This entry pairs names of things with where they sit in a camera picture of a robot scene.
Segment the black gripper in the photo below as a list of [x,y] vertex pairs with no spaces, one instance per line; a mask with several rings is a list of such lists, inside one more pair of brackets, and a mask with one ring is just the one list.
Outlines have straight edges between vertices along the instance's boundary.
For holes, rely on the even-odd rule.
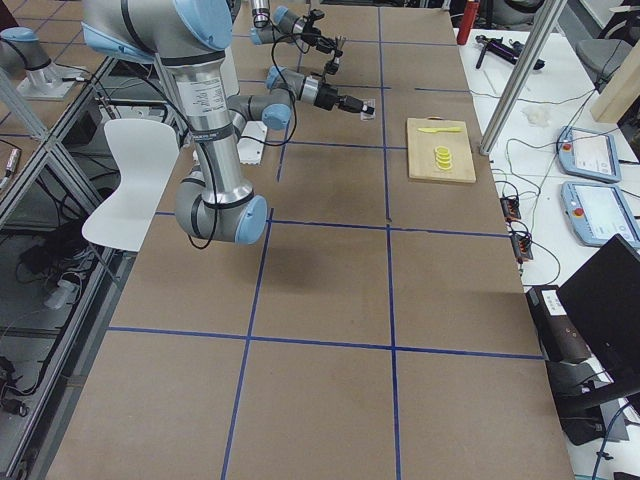
[[366,101],[351,95],[345,95],[342,99],[338,89],[329,84],[320,85],[315,97],[315,106],[318,108],[332,110],[337,107],[354,114],[360,114],[363,103]]
[[333,51],[333,58],[339,59],[343,55],[342,48],[347,38],[338,35],[334,39],[331,39],[324,36],[318,28],[306,27],[302,32],[302,40],[321,53],[331,53]]

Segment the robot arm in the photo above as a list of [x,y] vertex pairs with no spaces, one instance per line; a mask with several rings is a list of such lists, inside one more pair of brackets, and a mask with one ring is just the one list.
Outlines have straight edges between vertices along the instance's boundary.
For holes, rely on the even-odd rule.
[[178,116],[194,142],[197,166],[181,181],[175,216],[191,237],[252,244],[268,216],[265,198],[241,170],[238,142],[246,124],[284,130],[297,103],[371,115],[375,109],[322,78],[273,64],[265,95],[227,92],[222,65],[232,42],[237,1],[86,1],[88,46],[138,64],[159,62],[177,88]]
[[293,44],[302,51],[314,48],[336,59],[343,55],[345,38],[327,37],[315,26],[325,17],[324,11],[314,8],[299,15],[285,6],[271,11],[267,0],[251,1],[250,8],[253,23],[250,37],[255,45],[281,42]]

